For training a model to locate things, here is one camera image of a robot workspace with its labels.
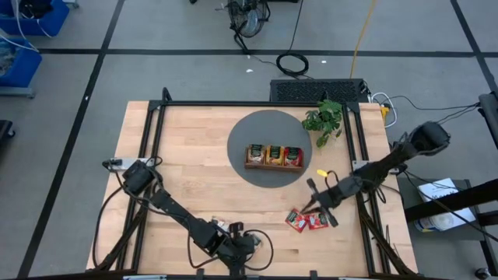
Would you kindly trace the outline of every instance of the blue container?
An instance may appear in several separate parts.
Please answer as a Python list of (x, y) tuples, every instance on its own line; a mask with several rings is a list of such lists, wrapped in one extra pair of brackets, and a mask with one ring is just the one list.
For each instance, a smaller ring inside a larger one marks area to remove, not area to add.
[[(9, 39), (14, 43), (22, 46), (31, 47), (28, 42), (24, 39)], [(14, 49), (16, 46), (9, 44), (9, 46)], [(36, 51), (27, 50), (21, 47), (17, 47), (16, 58), (14, 58), (14, 63), (5, 75), (0, 76), (0, 86), (14, 86), (14, 87), (28, 87), (34, 73), (38, 69), (38, 65), (41, 62), (41, 55)]]
[[(68, 6), (62, 0), (45, 1), (50, 2), (54, 9), (40, 19), (40, 24), (38, 24), (37, 19), (24, 19), (19, 14), (19, 22), (24, 35), (46, 36), (43, 31), (45, 30), (48, 35), (53, 37), (61, 30), (62, 24), (69, 14)], [(16, 14), (12, 10), (11, 0), (0, 0), (0, 14), (11, 16), (0, 17), (0, 28), (7, 34), (20, 35)]]

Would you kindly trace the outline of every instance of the potted plant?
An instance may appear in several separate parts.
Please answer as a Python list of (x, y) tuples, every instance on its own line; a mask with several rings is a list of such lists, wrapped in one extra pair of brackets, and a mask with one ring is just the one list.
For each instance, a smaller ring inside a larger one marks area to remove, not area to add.
[(308, 131), (323, 131), (323, 134), (317, 139), (317, 147), (321, 148), (327, 144), (327, 141), (335, 134), (335, 137), (341, 134), (342, 105), (330, 100), (318, 102), (318, 110), (309, 110), (306, 112), (306, 120), (302, 122), (303, 128)]

